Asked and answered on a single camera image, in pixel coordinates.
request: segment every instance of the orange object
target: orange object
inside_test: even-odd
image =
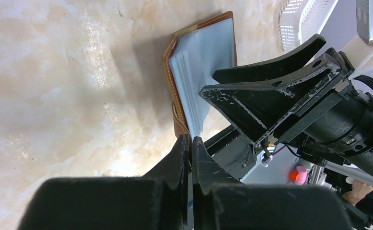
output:
[[[296,181],[298,181],[299,177],[300,177],[300,173],[297,172],[296,170],[292,170],[292,171],[290,172],[290,176],[289,176],[289,179],[290,179],[290,180],[296,182]]]

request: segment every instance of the wallet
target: wallet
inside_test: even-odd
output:
[[[163,66],[173,99],[175,135],[198,136],[209,112],[209,104],[198,98],[201,87],[217,83],[211,78],[215,70],[237,66],[233,12],[176,32]]]

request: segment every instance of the marble tabletop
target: marble tabletop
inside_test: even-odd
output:
[[[239,65],[282,54],[284,0],[0,0],[0,229],[48,178],[143,175],[175,142],[162,56],[234,12]],[[228,122],[214,109],[204,139]]]

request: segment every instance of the floor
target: floor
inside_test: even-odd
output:
[[[143,175],[175,141],[162,55],[234,12],[239,65],[282,54],[284,0],[0,0],[0,229],[62,176]],[[204,139],[228,122],[215,110]]]

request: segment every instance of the basket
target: basket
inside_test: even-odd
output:
[[[320,34],[338,0],[289,0],[280,17],[284,52]]]

